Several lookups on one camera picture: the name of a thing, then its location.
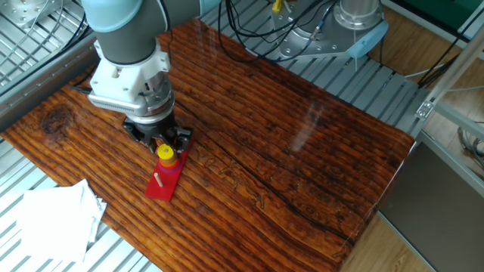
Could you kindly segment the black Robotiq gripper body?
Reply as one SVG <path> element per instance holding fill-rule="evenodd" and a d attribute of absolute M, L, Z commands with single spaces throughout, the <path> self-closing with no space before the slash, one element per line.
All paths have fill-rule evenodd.
<path fill-rule="evenodd" d="M 123 123 L 134 124 L 140 131 L 145 134 L 149 134 L 152 138 L 167 140 L 167 131 L 176 127 L 177 123 L 175 121 L 174 113 L 170 113 L 167 117 L 150 124 L 141 124 L 139 122 L 134 122 L 130 118 L 126 117 Z"/>

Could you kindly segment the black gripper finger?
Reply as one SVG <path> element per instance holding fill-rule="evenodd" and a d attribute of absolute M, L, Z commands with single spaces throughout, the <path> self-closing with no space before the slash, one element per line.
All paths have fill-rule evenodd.
<path fill-rule="evenodd" d="M 176 152 L 187 152 L 191 145 L 193 129 L 189 127 L 172 127 L 167 131 L 168 145 Z"/>
<path fill-rule="evenodd" d="M 157 149 L 157 143 L 149 134 L 140 131 L 134 124 L 123 123 L 123 129 L 132 138 L 132 140 L 146 146 L 152 153 Z"/>

